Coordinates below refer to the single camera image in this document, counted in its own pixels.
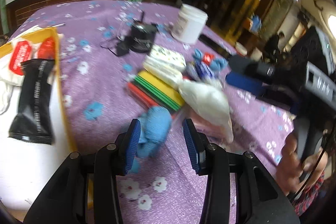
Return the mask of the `person right hand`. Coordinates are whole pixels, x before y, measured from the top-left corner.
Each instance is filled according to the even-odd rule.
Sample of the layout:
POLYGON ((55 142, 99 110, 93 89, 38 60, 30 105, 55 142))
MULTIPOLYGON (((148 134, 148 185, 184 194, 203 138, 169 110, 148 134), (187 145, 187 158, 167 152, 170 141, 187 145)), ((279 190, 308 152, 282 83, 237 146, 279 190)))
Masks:
POLYGON ((295 134, 289 134, 285 139, 285 145, 281 150, 282 158, 276 168, 276 182, 283 193, 287 196, 289 193, 296 193, 303 186, 304 181, 300 182, 299 178, 304 172, 311 173, 311 178, 305 185, 305 190, 310 189, 321 177, 328 162, 328 154, 324 152, 317 168, 312 172, 318 158, 323 151, 319 149, 318 153, 308 157, 303 163, 298 159, 297 139, 295 134))

